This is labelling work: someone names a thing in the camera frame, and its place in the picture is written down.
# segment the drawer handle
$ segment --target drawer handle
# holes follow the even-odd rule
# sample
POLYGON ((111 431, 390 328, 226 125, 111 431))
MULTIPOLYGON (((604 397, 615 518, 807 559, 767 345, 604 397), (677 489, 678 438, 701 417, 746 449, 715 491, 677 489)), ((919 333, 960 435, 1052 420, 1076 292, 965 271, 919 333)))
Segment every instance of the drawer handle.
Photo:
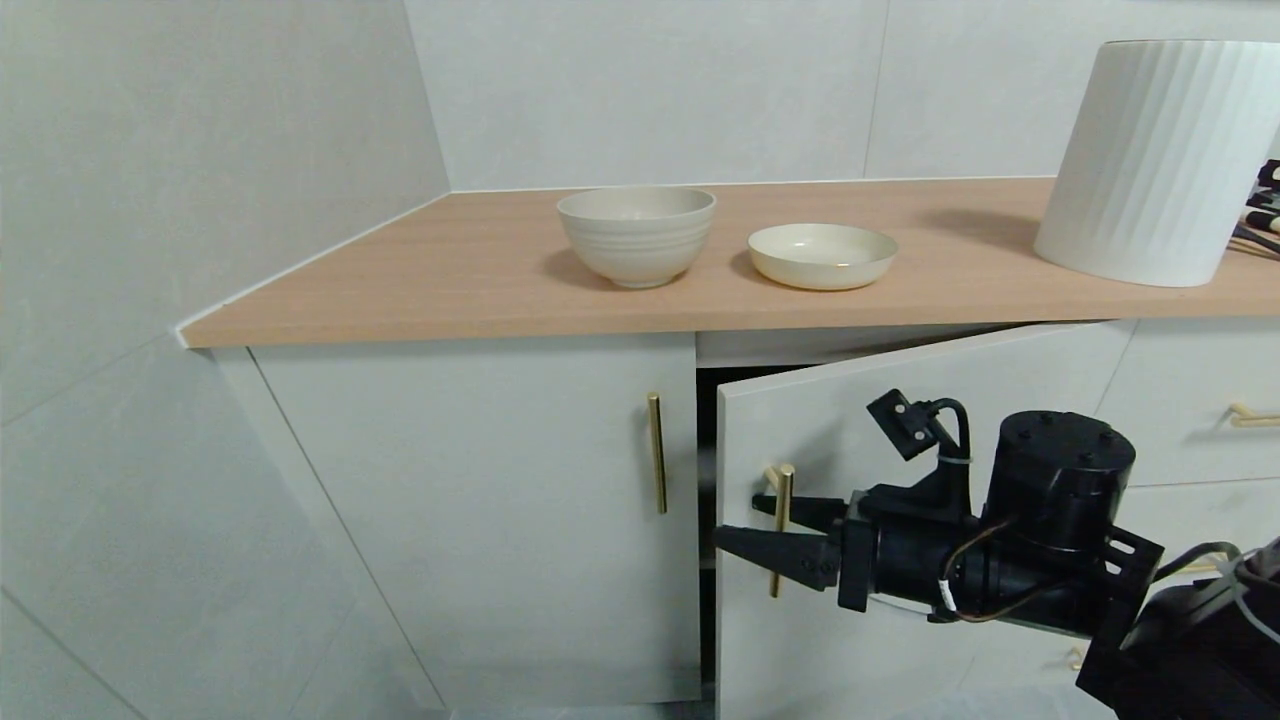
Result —
MULTIPOLYGON (((764 469, 764 477, 778 493, 778 506, 773 514, 773 529, 782 533, 787 529, 787 520, 791 518, 791 488, 795 486, 796 469, 791 465, 772 465, 764 469)), ((769 597, 778 597, 782 589, 782 575, 773 573, 769 575, 769 597)))
POLYGON ((662 450, 662 404, 649 393, 649 445, 653 446, 653 484, 658 491, 658 514, 667 514, 667 457, 662 450))
POLYGON ((1239 402, 1231 404, 1233 428, 1280 428, 1280 415, 1258 415, 1239 402))

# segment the countertop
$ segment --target countertop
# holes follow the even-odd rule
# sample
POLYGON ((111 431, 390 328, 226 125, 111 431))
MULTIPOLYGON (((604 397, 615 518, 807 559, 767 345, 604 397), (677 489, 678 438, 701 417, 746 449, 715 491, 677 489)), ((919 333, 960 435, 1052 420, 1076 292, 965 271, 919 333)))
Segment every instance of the countertop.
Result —
POLYGON ((192 347, 463 337, 1276 315, 1280 261, 1235 247, 1215 281, 1156 288, 1066 270, 1032 252, 1052 178, 707 186, 707 249, 676 282, 622 290, 568 249, 556 201, 573 191, 449 195, 192 322, 192 347), (901 246, 849 292, 760 277, 753 231, 849 223, 901 246))

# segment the lamp shade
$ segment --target lamp shade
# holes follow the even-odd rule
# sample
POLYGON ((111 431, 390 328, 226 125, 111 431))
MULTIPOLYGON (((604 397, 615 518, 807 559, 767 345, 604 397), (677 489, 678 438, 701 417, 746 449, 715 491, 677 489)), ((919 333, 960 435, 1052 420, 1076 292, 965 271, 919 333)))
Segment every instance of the lamp shade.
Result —
POLYGON ((1210 282, 1277 126, 1280 44, 1103 45, 1036 252, 1132 283, 1210 282))

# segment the bowl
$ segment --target bowl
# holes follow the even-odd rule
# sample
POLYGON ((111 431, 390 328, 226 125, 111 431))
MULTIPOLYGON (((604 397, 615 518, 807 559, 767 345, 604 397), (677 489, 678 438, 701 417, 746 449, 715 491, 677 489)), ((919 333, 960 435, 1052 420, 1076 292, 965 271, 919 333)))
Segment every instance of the bowl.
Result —
POLYGON ((658 287, 707 245, 716 196, 691 187, 609 187, 556 206, 579 259, 622 287, 658 287))
POLYGON ((762 275, 804 290, 870 284, 897 255, 897 242, 887 234, 822 223, 764 228, 751 233, 746 246, 762 275))

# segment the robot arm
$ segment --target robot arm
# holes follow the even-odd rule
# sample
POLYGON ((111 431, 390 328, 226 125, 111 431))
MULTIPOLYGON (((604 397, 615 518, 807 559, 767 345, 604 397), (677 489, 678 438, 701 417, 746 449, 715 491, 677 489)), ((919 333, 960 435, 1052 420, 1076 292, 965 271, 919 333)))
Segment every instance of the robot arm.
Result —
MULTIPOLYGON (((1076 685, 1121 719, 1280 717, 1280 644, 1242 615, 1235 574, 1171 588, 1142 610, 1164 548, 1114 525, 1135 457, 1120 433, 1073 413, 1006 418, 975 516, 963 405, 895 389, 868 410, 905 460, 938 446, 937 469, 847 502, 794 497, 790 520, 822 534, 721 527, 716 544, 813 589, 836 587, 837 603, 859 612, 874 592, 929 605, 931 623, 1007 620, 1092 638, 1076 685), (938 421, 943 410, 956 414, 959 441, 938 421), (1197 688, 1207 700, 1192 697, 1197 688)), ((753 506, 773 514, 776 498, 753 506)), ((1276 626, 1280 550, 1267 557, 1239 569, 1268 618, 1260 623, 1276 626)))

